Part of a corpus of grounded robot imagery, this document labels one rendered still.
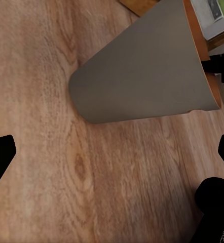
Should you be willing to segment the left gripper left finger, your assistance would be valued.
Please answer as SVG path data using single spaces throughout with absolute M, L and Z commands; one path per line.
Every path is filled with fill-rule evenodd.
M 12 135 L 0 137 L 0 179 L 16 154 Z

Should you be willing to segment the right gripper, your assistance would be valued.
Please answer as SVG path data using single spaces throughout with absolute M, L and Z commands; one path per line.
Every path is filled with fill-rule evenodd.
M 224 83 L 224 54 L 210 56 L 209 61 L 201 61 L 205 72 L 221 74 L 221 82 Z

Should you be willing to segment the trash can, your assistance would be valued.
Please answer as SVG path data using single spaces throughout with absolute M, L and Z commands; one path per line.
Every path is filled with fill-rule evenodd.
M 221 109 L 192 0 L 160 0 L 75 70 L 71 101 L 92 124 Z

